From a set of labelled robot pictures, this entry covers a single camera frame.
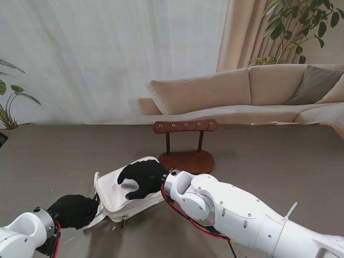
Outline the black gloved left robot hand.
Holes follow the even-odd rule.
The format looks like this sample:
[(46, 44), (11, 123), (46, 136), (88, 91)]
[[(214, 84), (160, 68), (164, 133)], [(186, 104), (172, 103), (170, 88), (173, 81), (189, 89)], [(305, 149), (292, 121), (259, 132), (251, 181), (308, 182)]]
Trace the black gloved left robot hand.
[(95, 198), (65, 195), (53, 203), (47, 211), (53, 215), (61, 228), (79, 230), (94, 220), (98, 206), (99, 202)]

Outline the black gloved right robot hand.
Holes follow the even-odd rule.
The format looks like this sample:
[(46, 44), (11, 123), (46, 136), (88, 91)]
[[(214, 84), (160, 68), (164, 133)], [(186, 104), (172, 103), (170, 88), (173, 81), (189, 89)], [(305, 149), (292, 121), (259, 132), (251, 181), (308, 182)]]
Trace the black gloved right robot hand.
[(156, 160), (138, 161), (127, 165), (119, 174), (117, 183), (134, 180), (139, 188), (129, 192), (126, 199), (144, 199), (147, 195), (159, 192), (169, 171)]

